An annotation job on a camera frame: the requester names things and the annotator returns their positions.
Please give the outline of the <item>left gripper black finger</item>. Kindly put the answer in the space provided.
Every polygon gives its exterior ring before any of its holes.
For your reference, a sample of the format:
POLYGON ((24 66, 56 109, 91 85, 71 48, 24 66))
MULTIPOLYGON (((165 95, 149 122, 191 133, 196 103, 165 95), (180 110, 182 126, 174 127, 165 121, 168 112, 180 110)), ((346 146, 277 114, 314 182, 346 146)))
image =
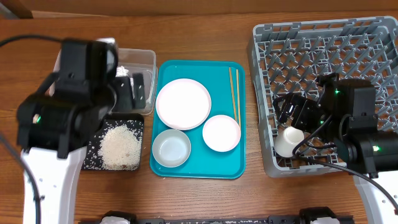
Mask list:
POLYGON ((113 81, 117 100, 113 111, 127 113, 133 109, 131 81, 129 77, 116 77, 113 81))
POLYGON ((133 73, 134 107, 144 109, 146 107, 144 77, 142 73, 133 73))

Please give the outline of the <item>white tissue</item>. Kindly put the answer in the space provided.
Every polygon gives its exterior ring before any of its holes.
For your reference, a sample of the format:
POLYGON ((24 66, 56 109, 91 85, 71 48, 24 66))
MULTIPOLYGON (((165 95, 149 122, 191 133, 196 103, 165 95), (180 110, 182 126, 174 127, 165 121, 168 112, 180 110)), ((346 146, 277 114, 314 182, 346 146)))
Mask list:
POLYGON ((123 66, 120 66, 116 69, 116 77, 126 77, 128 76, 129 70, 123 66))

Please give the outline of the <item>white cup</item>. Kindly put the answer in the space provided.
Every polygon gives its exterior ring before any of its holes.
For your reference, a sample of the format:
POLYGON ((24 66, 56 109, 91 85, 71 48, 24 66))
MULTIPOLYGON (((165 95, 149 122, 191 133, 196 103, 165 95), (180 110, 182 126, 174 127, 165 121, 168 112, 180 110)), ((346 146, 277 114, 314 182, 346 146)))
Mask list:
POLYGON ((282 157, 292 157, 296 145, 304 140, 303 131, 294 127, 285 128, 274 141, 274 150, 282 157))

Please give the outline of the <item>white round plate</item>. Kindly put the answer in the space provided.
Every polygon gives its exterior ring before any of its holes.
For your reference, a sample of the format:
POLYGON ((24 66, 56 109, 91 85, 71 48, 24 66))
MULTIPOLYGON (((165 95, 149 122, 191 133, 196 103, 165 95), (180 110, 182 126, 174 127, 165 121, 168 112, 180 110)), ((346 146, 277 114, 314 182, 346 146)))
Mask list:
POLYGON ((185 131, 198 127, 207 119, 211 96, 200 82, 179 78, 160 89, 155 108, 166 126, 185 131))

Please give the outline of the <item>white bowl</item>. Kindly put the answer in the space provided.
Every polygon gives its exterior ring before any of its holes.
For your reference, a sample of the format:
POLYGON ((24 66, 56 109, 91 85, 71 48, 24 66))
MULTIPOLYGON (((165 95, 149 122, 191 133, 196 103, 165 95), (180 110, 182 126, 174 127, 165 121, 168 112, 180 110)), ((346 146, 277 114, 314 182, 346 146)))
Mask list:
POLYGON ((241 139, 241 129, 233 118, 216 115, 205 123, 202 136, 210 149, 216 152, 228 152, 238 145, 241 139))

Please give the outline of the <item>grey bowl of rice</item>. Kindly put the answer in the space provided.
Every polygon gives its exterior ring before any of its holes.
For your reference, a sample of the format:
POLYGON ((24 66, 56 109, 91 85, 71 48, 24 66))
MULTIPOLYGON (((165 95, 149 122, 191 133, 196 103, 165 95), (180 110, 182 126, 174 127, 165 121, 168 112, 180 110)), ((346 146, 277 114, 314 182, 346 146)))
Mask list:
POLYGON ((174 168, 182 165, 189 158, 190 153, 191 142, 180 130, 162 131, 152 143, 152 155, 164 167, 174 168))

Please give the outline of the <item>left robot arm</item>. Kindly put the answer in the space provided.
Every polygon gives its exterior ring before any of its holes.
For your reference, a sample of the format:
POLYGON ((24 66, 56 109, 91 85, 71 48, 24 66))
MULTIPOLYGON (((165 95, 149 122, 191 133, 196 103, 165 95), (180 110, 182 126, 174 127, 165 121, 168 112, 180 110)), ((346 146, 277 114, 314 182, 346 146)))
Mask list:
POLYGON ((119 113, 118 47, 113 38, 64 39, 54 71, 17 109, 24 223, 73 223, 87 147, 112 124, 142 130, 140 114, 119 113))

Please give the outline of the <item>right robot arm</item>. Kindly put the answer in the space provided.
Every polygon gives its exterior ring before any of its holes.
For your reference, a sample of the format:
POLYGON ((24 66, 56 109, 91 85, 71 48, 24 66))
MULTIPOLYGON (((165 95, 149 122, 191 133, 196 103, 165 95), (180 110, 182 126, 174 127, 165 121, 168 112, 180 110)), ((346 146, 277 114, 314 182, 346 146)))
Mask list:
POLYGON ((353 176, 369 223, 397 223, 397 133, 378 129, 376 88, 369 80, 341 79, 339 73, 316 79, 323 94, 311 100, 298 93, 275 98, 278 123, 292 119, 274 149, 293 157, 345 171, 353 176), (339 166, 305 157, 300 148, 317 137, 336 148, 339 166))

